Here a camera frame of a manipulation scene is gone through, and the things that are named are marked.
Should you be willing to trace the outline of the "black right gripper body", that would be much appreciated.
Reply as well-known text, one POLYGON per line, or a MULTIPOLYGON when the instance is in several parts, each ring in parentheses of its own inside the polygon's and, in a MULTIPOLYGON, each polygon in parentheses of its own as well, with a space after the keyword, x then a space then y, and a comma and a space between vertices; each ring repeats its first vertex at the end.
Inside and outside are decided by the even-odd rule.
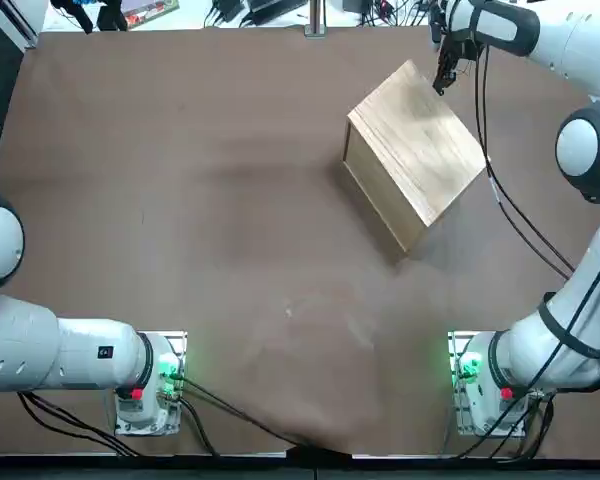
POLYGON ((473 41, 449 38, 446 26, 440 20, 432 21, 432 45, 438 54, 439 63, 476 61, 480 56, 480 47, 473 41))

